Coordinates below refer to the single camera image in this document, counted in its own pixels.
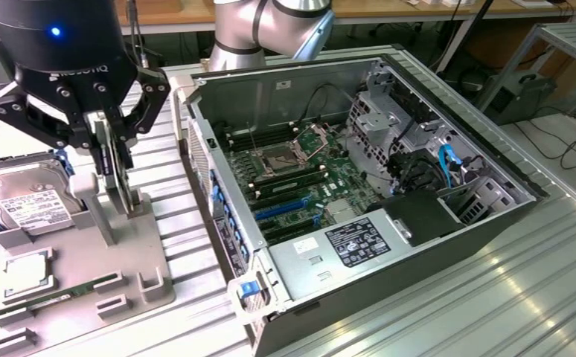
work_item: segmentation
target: hard drive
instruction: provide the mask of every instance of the hard drive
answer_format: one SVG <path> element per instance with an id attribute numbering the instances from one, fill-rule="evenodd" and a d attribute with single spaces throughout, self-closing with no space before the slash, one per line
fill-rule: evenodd
<path id="1" fill-rule="evenodd" d="M 42 152 L 0 160 L 0 229 L 38 235 L 69 227 L 84 210 L 68 190 L 65 154 Z"/>

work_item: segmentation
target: power supply label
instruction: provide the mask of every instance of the power supply label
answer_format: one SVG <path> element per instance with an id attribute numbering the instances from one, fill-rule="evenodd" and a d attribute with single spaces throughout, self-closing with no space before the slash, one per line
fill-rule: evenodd
<path id="1" fill-rule="evenodd" d="M 326 237 L 347 268 L 391 250 L 368 218 L 327 231 Z"/>
<path id="2" fill-rule="evenodd" d="M 41 228 L 70 219 L 56 190 L 1 199 L 0 206 L 24 230 Z"/>

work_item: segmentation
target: robotic arm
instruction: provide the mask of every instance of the robotic arm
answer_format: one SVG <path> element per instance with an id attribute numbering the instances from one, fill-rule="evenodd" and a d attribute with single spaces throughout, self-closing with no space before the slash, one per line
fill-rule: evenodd
<path id="1" fill-rule="evenodd" d="M 215 0 L 211 70 L 264 65 L 267 48 L 312 60 L 331 32 L 330 0 Z"/>
<path id="2" fill-rule="evenodd" d="M 215 15 L 212 71 L 263 65 L 261 47 L 314 59 L 334 21 L 330 0 L 215 0 Z M 16 66 L 14 81 L 0 86 L 0 120 L 53 148 L 88 152 L 116 211 L 130 213 L 129 147 L 151 130 L 169 85 L 125 53 L 113 0 L 0 0 L 0 37 Z M 133 81 L 141 97 L 122 115 Z"/>
<path id="3" fill-rule="evenodd" d="M 164 72 L 141 68 L 125 53 L 113 1 L 0 0 L 0 37 L 16 66 L 14 81 L 0 86 L 0 120 L 53 148 L 89 152 L 117 212 L 130 213 L 129 146 L 151 130 L 169 86 Z M 141 97 L 124 116 L 133 81 Z M 66 122 L 38 110 L 29 95 Z M 90 119 L 96 112 L 104 118 Z"/>

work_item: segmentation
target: aluminum extrusion table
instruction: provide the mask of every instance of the aluminum extrusion table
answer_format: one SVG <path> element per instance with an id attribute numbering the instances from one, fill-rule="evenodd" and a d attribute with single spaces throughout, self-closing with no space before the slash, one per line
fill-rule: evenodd
<path id="1" fill-rule="evenodd" d="M 547 202 L 467 260 L 356 312 L 275 356 L 576 356 L 576 192 L 406 51 L 387 46 L 322 58 L 390 53 L 550 194 Z M 269 59 L 279 63 L 286 59 Z M 201 71 L 199 65 L 168 75 Z M 173 115 L 183 120 L 185 113 Z M 2 145 L 25 138 L 0 123 Z M 176 301 L 36 356 L 248 356 L 215 253 L 176 153 L 172 113 L 135 148 L 129 181 L 153 197 Z M 36 147 L 26 143 L 32 152 Z M 90 168 L 90 159 L 76 160 Z"/>

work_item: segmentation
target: circuit board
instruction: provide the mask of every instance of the circuit board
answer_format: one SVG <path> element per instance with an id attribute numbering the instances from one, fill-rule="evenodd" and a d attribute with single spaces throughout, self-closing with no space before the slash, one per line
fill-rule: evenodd
<path id="1" fill-rule="evenodd" d="M 343 152 L 338 143 L 343 140 L 340 135 L 310 124 L 299 127 L 298 133 L 294 141 L 225 153 L 256 223 L 271 245 L 360 215 L 367 206 L 382 199 Z M 287 176 L 291 178 L 273 184 L 275 189 L 286 187 L 286 193 L 271 194 L 268 198 L 263 197 L 265 191 L 251 188 L 264 180 Z M 335 207 L 336 210 L 339 206 L 347 207 L 334 215 L 335 211 L 330 209 Z M 283 208 L 290 211 L 279 213 Z"/>

